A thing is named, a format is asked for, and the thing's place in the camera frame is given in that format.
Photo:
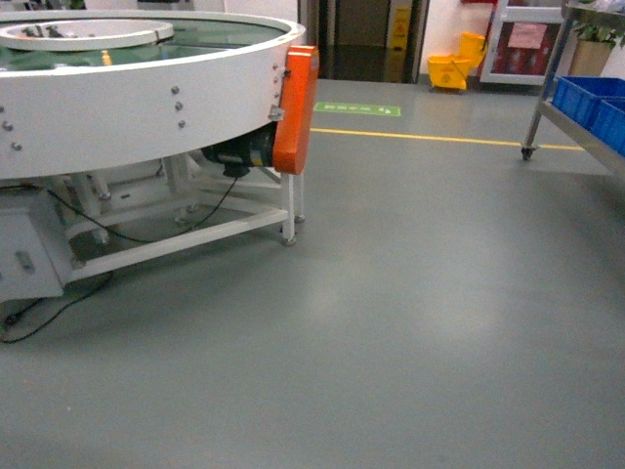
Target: door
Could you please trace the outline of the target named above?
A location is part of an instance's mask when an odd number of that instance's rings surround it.
[[[428,0],[299,0],[320,77],[414,83]]]
[[[338,0],[335,44],[385,48],[390,6],[389,0]]]

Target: black cable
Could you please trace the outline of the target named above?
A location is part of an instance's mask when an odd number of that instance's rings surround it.
[[[219,207],[222,206],[222,203],[224,203],[224,200],[226,200],[226,197],[228,197],[228,195],[230,194],[230,191],[232,191],[232,189],[234,189],[234,185],[236,184],[236,182],[238,181],[238,178],[234,178],[234,181],[232,181],[232,184],[230,184],[230,187],[228,188],[228,190],[226,191],[226,193],[224,193],[224,195],[222,196],[221,200],[219,202],[217,202],[217,205],[215,205],[215,207],[213,208],[213,210],[211,210],[211,213],[209,213],[208,215],[206,215],[204,218],[202,218],[199,222],[197,222],[196,224],[194,224],[192,227],[190,227],[187,230],[184,230],[182,233],[178,233],[177,235],[185,235],[188,232],[192,232],[193,230],[195,230],[197,227],[199,227],[202,223],[204,223],[206,220],[208,220],[209,218],[211,218],[213,215],[215,215],[215,212],[217,212],[217,210],[219,210]]]
[[[0,340],[0,344],[6,344],[6,345],[13,345],[13,344],[17,344],[18,342],[21,342],[23,340],[26,340],[30,337],[32,337],[33,335],[35,335],[37,332],[40,332],[41,330],[43,330],[45,327],[47,327],[48,325],[50,325],[56,318],[58,318],[67,308],[74,306],[78,303],[80,303],[81,301],[86,300],[87,298],[92,297],[93,295],[95,295],[96,293],[98,293],[100,290],[102,290],[107,283],[110,282],[110,280],[113,278],[113,272],[109,272],[108,275],[106,276],[106,278],[104,279],[104,281],[102,281],[98,286],[96,286],[95,288],[91,289],[89,292],[87,292],[86,294],[84,294],[83,296],[81,296],[80,298],[70,301],[69,303],[67,303],[65,306],[63,306],[62,308],[60,308],[51,318],[49,318],[48,320],[46,320],[43,324],[39,325],[36,329],[32,330],[31,332],[28,332],[26,335],[23,335],[22,337],[19,337],[17,339],[11,339],[11,340]]]
[[[226,193],[224,194],[222,199],[218,202],[218,204],[213,208],[213,210],[206,217],[204,217],[199,222],[195,223],[192,227],[188,228],[187,230],[184,230],[183,232],[176,234],[176,236],[185,235],[185,234],[187,234],[189,232],[192,232],[197,227],[199,227],[202,223],[204,223],[206,220],[208,220],[210,217],[212,217],[215,214],[215,212],[217,212],[217,210],[219,210],[219,208],[222,206],[222,203],[224,203],[224,200],[226,200],[226,197],[228,197],[228,195],[230,194],[230,192],[234,188],[234,185],[236,184],[237,181],[238,181],[238,178],[234,178],[234,181],[232,182],[232,184],[230,185],[230,187],[228,188],[228,190],[226,191]],[[38,189],[38,190],[41,190],[41,191],[46,191],[49,195],[51,195],[53,198],[55,198],[60,204],[62,204],[65,207],[67,207],[69,210],[74,212],[76,215],[89,220],[91,223],[97,225],[98,227],[102,228],[103,230],[106,230],[108,233],[110,233],[112,235],[115,235],[117,237],[120,237],[122,239],[127,239],[129,241],[138,242],[140,244],[152,244],[153,242],[158,242],[158,241],[162,240],[162,239],[141,239],[139,237],[132,237],[132,236],[128,236],[126,234],[122,234],[122,233],[114,230],[113,228],[110,228],[110,227],[107,227],[107,226],[103,225],[102,223],[100,223],[97,220],[95,220],[94,218],[90,217],[89,215],[87,215],[82,210],[77,209],[76,207],[74,207],[70,203],[65,202],[63,200],[63,198],[60,197],[56,192],[54,192],[54,191],[52,191],[50,189],[47,189],[47,188],[42,188],[40,186],[35,186],[35,185],[31,185],[31,184],[24,184],[24,185],[20,185],[20,186],[5,186],[5,187],[0,188],[0,191],[15,190],[15,189],[21,189],[21,190],[24,190],[24,189]]]
[[[30,309],[37,306],[42,300],[43,298],[39,298],[38,300],[33,301],[32,303],[30,303],[28,306],[18,311],[17,313],[13,313],[12,315],[6,316],[3,320],[4,326],[11,327],[11,326],[16,325],[18,322],[21,321],[21,319],[23,318],[23,315],[25,315]]]

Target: gray epoxy floor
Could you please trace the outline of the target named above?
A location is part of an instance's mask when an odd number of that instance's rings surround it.
[[[314,128],[511,141],[535,103],[317,98],[403,117]],[[315,132],[306,187],[295,247],[260,230],[125,269],[3,348],[0,467],[625,467],[623,183],[582,151]]]

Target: caster wheel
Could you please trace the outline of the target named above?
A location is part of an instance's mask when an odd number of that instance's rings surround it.
[[[282,245],[286,246],[286,247],[292,247],[295,245],[295,242],[297,241],[297,239],[295,238],[295,236],[293,236],[290,239],[283,239],[282,240]]]
[[[524,161],[529,161],[533,153],[534,149],[521,149],[521,154]]]

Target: stainless steel shelf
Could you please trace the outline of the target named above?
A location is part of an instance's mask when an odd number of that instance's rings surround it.
[[[522,144],[523,159],[531,158],[536,147],[534,146],[534,137],[538,130],[541,116],[547,117],[571,139],[577,142],[585,151],[590,153],[595,159],[612,171],[616,176],[625,180],[625,158],[620,156],[616,151],[608,147],[604,142],[599,140],[593,134],[584,129],[577,122],[568,118],[558,109],[552,106],[549,97],[554,87],[556,70],[563,54],[566,39],[573,28],[575,21],[591,22],[599,26],[608,26],[614,29],[625,31],[625,15],[615,13],[597,12],[582,6],[565,6],[562,0],[562,15],[564,23],[560,28],[556,45],[552,52],[547,65],[547,74],[545,83],[543,84],[538,104],[534,110],[527,136]]]
[[[597,12],[583,7],[567,7],[573,21],[591,22],[597,26],[625,30],[625,15]]]
[[[616,176],[625,180],[625,157],[608,147],[577,122],[564,115],[551,103],[540,103],[538,110],[577,142],[580,147],[590,153],[599,163],[612,171]]]

